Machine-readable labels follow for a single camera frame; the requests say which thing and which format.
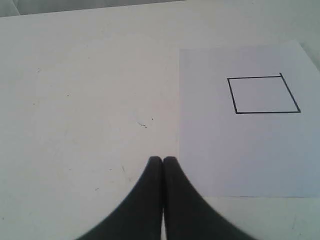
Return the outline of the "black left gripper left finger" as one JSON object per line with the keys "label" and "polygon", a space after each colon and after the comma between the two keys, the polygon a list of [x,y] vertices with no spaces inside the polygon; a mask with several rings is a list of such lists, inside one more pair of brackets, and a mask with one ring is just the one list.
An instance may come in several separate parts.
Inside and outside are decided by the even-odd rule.
{"label": "black left gripper left finger", "polygon": [[151,156],[130,193],[80,240],[160,240],[163,218],[163,162]]}

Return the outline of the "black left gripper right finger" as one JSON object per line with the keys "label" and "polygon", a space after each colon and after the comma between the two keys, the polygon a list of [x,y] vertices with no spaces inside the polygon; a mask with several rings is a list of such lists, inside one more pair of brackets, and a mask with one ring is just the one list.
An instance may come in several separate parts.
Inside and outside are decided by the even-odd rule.
{"label": "black left gripper right finger", "polygon": [[162,162],[162,197],[168,240],[252,240],[197,192],[174,156]]}

